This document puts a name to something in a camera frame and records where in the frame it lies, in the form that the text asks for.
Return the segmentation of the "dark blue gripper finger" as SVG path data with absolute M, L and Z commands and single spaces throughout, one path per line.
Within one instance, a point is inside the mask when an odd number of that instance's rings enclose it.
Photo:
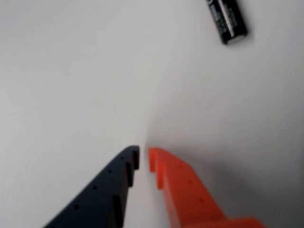
M 48 224 L 47 228 L 121 228 L 140 148 L 122 150 Z

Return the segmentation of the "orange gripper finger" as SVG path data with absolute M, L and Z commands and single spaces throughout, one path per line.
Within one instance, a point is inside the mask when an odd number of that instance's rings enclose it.
M 149 168 L 163 191 L 172 228 L 262 228 L 255 218 L 227 218 L 196 172 L 170 152 L 148 149 Z

